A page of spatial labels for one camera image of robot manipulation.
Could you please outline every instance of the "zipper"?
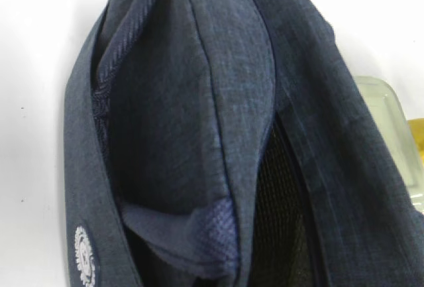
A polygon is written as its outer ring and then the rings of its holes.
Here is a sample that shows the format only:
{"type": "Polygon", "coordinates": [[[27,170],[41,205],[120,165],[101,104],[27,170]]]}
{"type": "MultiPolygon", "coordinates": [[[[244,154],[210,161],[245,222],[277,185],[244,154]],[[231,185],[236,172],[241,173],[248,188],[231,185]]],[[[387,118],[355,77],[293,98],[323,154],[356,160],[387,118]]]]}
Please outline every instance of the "zipper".
{"type": "Polygon", "coordinates": [[[290,141],[288,139],[286,130],[284,129],[278,114],[276,114],[275,120],[277,127],[276,130],[281,137],[283,150],[287,154],[288,164],[291,173],[294,176],[297,192],[299,194],[300,202],[303,208],[303,223],[305,225],[309,259],[311,261],[311,269],[313,272],[313,285],[314,287],[328,287],[329,283],[324,267],[323,253],[319,244],[317,226],[313,218],[309,192],[307,191],[306,183],[303,179],[299,164],[294,160],[294,151],[290,146],[290,141]]]}

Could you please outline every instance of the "white background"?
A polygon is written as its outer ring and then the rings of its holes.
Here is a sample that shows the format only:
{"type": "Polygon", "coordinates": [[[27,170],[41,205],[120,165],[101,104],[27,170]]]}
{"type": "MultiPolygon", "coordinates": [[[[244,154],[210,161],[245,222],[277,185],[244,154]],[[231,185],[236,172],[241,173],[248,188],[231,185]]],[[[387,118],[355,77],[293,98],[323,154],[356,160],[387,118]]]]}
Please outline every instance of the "white background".
{"type": "MultiPolygon", "coordinates": [[[[107,0],[0,0],[0,286],[67,286],[66,80],[107,0]]],[[[354,75],[424,117],[423,0],[312,0],[354,75]]]]}

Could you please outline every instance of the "navy fabric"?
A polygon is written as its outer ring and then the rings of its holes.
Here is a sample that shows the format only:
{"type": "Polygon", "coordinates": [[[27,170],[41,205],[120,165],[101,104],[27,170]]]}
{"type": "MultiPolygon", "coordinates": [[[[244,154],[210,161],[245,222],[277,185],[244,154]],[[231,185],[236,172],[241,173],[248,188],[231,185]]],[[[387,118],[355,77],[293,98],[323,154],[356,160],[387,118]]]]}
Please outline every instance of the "navy fabric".
{"type": "Polygon", "coordinates": [[[122,218],[157,255],[176,268],[210,279],[237,269],[236,225],[228,198],[187,216],[170,216],[128,204],[122,207],[122,218]]]}
{"type": "Polygon", "coordinates": [[[423,218],[310,0],[255,0],[330,286],[424,286],[423,218]]]}
{"type": "Polygon", "coordinates": [[[275,114],[315,283],[424,286],[423,216],[310,0],[110,0],[65,110],[72,287],[80,227],[94,287],[246,287],[275,114]]]}
{"type": "Polygon", "coordinates": [[[200,277],[239,277],[239,286],[248,278],[257,171],[274,114],[270,49],[252,0],[158,0],[111,88],[110,159],[122,205],[163,213],[148,219],[135,209],[123,221],[149,241],[147,233],[184,215],[190,221],[180,227],[208,240],[192,235],[176,251],[173,238],[160,236],[172,248],[155,253],[200,277]],[[232,204],[220,215],[196,216],[221,200],[232,204]],[[220,231],[217,220],[225,220],[220,231]]]}
{"type": "Polygon", "coordinates": [[[66,87],[64,160],[70,284],[81,287],[74,237],[90,232],[98,286],[142,286],[110,188],[91,104],[91,57],[104,15],[94,25],[66,87]]]}

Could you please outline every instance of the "round emblem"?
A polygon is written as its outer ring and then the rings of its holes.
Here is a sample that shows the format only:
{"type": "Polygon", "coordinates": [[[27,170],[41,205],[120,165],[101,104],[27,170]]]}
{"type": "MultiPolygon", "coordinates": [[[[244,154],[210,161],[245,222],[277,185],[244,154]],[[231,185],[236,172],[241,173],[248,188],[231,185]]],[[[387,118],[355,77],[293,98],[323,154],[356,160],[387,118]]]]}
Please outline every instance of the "round emblem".
{"type": "Polygon", "coordinates": [[[81,281],[84,287],[95,286],[95,264],[93,249],[87,232],[82,226],[75,231],[75,258],[77,269],[80,271],[81,281]]]}

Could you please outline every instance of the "mesh panel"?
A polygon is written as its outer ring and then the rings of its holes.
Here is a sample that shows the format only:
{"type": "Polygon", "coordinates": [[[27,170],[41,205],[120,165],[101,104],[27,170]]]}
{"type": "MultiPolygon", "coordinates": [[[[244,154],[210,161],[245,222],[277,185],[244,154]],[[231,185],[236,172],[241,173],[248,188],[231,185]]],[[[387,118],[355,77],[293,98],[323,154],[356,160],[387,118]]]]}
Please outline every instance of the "mesh panel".
{"type": "Polygon", "coordinates": [[[308,287],[312,275],[296,184],[274,125],[256,193],[249,287],[308,287]]]}

